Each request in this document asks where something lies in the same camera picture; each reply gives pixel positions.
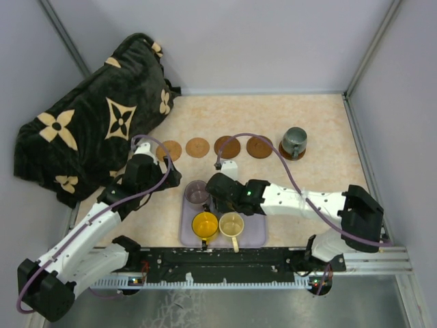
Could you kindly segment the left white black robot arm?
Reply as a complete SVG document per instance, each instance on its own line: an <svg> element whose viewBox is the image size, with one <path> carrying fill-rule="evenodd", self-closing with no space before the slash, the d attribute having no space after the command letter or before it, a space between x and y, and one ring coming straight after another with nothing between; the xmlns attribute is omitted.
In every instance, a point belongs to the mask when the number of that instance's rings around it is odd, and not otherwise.
<svg viewBox="0 0 437 328"><path fill-rule="evenodd" d="M145 196L180 185L182 175L168 154L164 162L166 169L162 170L150 151L136 150L125 172L103 189L80 224L37 260L21 262L17 269L18 312L37 312L55 322L100 278L120 269L134 271L141 266L141 246L127 236L113 239L96 254L90 251L138 210Z"/></svg>

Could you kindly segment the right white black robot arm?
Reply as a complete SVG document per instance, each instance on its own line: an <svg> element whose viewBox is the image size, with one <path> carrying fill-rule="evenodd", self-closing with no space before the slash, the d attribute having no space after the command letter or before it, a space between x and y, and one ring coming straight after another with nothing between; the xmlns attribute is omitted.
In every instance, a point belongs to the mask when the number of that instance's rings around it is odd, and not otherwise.
<svg viewBox="0 0 437 328"><path fill-rule="evenodd" d="M246 216L321 219L329 229L310 237L305 253L306 265L315 271L349 251L374 254L388 246L381 238L384 210L358 185L351 184L344 192L295 191L267 180L242 184L217 173L207 182L206 191L231 211Z"/></svg>

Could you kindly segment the cream ceramic mug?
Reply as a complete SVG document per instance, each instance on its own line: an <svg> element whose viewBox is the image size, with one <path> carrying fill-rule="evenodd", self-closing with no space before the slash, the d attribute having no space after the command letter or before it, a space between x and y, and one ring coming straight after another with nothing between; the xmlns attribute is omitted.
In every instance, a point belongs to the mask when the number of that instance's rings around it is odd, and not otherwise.
<svg viewBox="0 0 437 328"><path fill-rule="evenodd" d="M238 213L225 213L218 221L218 227L221 234L227 237L235 253L240 251L238 237L244 230L244 220Z"/></svg>

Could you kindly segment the grey ceramic mug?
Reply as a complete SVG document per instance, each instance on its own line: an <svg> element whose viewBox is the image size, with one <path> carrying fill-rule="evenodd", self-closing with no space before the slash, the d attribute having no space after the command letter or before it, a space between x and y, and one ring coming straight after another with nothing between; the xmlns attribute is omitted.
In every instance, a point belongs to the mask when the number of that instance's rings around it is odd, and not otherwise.
<svg viewBox="0 0 437 328"><path fill-rule="evenodd" d="M281 142L286 152L297 156L307 148L307 133L300 127L291 127L284 133Z"/></svg>

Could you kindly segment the woven rattan coaster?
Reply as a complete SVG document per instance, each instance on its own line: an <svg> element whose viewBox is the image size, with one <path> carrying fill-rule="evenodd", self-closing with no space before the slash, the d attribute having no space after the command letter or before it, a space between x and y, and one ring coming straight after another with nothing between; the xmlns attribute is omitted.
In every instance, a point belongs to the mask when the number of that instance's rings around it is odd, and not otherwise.
<svg viewBox="0 0 437 328"><path fill-rule="evenodd" d="M185 150L187 155L199 159L209 153L210 144L204 138L194 137L186 143Z"/></svg>
<svg viewBox="0 0 437 328"><path fill-rule="evenodd" d="M165 150L168 151L172 161L176 161L182 154L181 145L174 140L168 140L163 142L163 146L158 146L156 149L156 157L159 161L164 161L164 157L167 155Z"/></svg>

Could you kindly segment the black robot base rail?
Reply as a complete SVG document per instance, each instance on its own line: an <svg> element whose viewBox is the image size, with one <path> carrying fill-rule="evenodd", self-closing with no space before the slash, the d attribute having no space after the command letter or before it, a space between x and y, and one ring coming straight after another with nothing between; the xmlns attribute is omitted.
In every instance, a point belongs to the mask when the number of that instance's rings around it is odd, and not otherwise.
<svg viewBox="0 0 437 328"><path fill-rule="evenodd" d="M117 273L145 273L147 282L182 282L190 273L195 282L293 282L296 273L323 271L327 262L305 249L288 247L231 248L152 247L143 248L134 261Z"/></svg>

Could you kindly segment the purple glass mug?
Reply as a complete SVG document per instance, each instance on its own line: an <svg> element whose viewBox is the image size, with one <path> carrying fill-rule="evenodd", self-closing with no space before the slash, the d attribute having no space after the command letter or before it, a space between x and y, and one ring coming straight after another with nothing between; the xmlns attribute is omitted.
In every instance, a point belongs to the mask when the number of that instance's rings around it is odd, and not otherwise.
<svg viewBox="0 0 437 328"><path fill-rule="evenodd" d="M192 210L203 211L206 206L210 207L211 196L206 191L206 182L194 180L188 183L184 190L184 199Z"/></svg>

